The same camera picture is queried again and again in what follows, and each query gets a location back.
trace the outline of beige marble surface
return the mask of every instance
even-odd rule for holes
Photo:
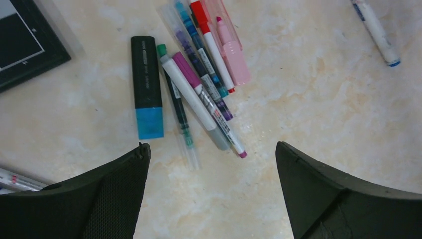
[[[159,2],[41,2],[74,59],[0,94],[0,163],[58,182],[138,144],[130,37],[176,45]],[[217,151],[189,110],[204,169],[188,171],[162,81],[166,136],[149,141],[136,239],[293,238],[274,157],[281,140],[354,176],[422,193],[422,2],[368,0],[400,52],[396,68],[347,0],[224,2],[253,78],[226,100],[249,156]]]

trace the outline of purple cap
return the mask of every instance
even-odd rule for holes
[[[248,156],[248,154],[246,153],[246,151],[243,152],[243,153],[241,153],[241,154],[239,154],[239,157],[240,158],[246,158],[247,156]]]
[[[176,53],[173,56],[173,60],[176,62],[177,66],[180,68],[180,71],[182,71],[183,75],[186,77],[189,84],[191,84],[192,88],[195,88],[201,84],[200,79],[195,74],[195,71],[192,70],[192,67],[186,61],[186,59],[184,58],[181,52]]]

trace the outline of white pen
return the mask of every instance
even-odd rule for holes
[[[387,39],[387,34],[380,21],[366,0],[351,0],[357,14],[377,44],[387,65],[393,67],[400,64],[400,57]]]
[[[208,26],[208,19],[204,12],[204,8],[199,0],[190,0],[191,2],[191,10],[195,15],[195,18],[198,22],[198,25],[201,29],[202,34],[204,35],[204,40],[208,45],[208,49],[210,50],[211,56],[214,59],[215,64],[217,65],[218,70],[220,71],[221,78],[228,90],[229,93],[234,92],[234,83],[228,72],[228,69],[224,63],[224,60],[218,50],[217,44],[215,42],[214,37],[210,31],[210,27]]]
[[[2,168],[0,168],[0,183],[22,191],[39,191],[48,186],[47,184],[37,182],[33,179],[12,173]]]
[[[161,56],[160,61],[164,70],[167,72],[172,82],[176,85],[177,89],[179,89],[180,93],[182,93],[183,97],[194,110],[201,123],[208,131],[213,142],[220,150],[228,150],[230,145],[228,144],[227,139],[224,137],[221,130],[217,127],[217,124],[212,119],[211,115],[208,113],[197,94],[195,94],[195,91],[189,85],[178,65],[168,54],[164,54],[165,45],[160,45],[157,50]]]
[[[245,158],[247,156],[245,148],[243,147],[242,143],[237,138],[237,136],[234,134],[233,130],[231,130],[230,126],[228,125],[225,118],[222,116],[220,110],[218,109],[214,101],[212,100],[211,96],[207,93],[207,91],[204,90],[204,87],[202,86],[200,79],[192,70],[189,63],[186,61],[186,59],[183,57],[183,55],[180,52],[176,53],[173,56],[173,60],[179,66],[180,70],[185,75],[185,78],[188,80],[189,84],[191,84],[192,88],[194,88],[195,92],[198,94],[199,98],[203,102],[208,112],[212,115],[215,121],[217,121],[217,124],[220,126],[221,130],[224,132],[228,141],[233,145],[237,154],[239,154],[241,158]]]

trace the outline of red pen cap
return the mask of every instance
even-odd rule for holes
[[[202,31],[202,34],[210,32],[210,27],[208,26],[208,19],[205,15],[204,8],[200,1],[191,3],[191,10],[197,19],[198,25]]]

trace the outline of blue highlighter cap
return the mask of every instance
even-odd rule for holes
[[[163,108],[136,109],[139,139],[164,137]]]

